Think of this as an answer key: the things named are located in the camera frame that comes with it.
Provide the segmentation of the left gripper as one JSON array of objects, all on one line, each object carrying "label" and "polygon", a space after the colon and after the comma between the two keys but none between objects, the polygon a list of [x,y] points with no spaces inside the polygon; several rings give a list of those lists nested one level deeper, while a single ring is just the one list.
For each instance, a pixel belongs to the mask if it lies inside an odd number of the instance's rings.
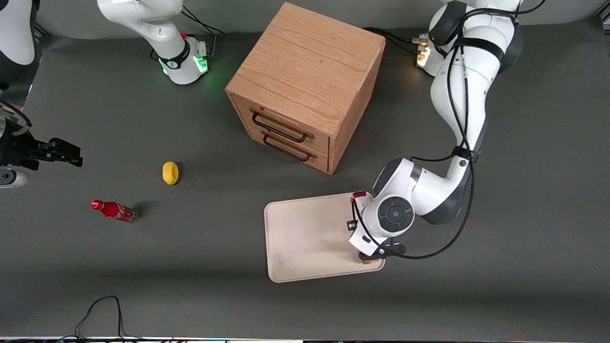
[{"label": "left gripper", "polygon": [[365,256],[372,256],[385,241],[385,237],[370,235],[364,228],[358,228],[358,220],[348,220],[346,222],[349,232],[353,234],[349,237],[349,243]]}]

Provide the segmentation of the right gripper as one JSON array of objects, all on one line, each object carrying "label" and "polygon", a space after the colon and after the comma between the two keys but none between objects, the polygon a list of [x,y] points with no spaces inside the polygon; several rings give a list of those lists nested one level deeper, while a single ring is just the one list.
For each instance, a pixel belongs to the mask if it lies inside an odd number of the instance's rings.
[{"label": "right gripper", "polygon": [[75,167],[82,167],[81,150],[73,149],[73,145],[63,139],[52,138],[48,142],[40,142],[33,138],[30,132],[14,135],[5,129],[1,135],[1,171],[0,186],[2,189],[17,188],[29,181],[30,171],[39,169],[39,161],[32,159],[31,150],[39,146],[44,154],[39,157],[43,162],[64,162]]}]

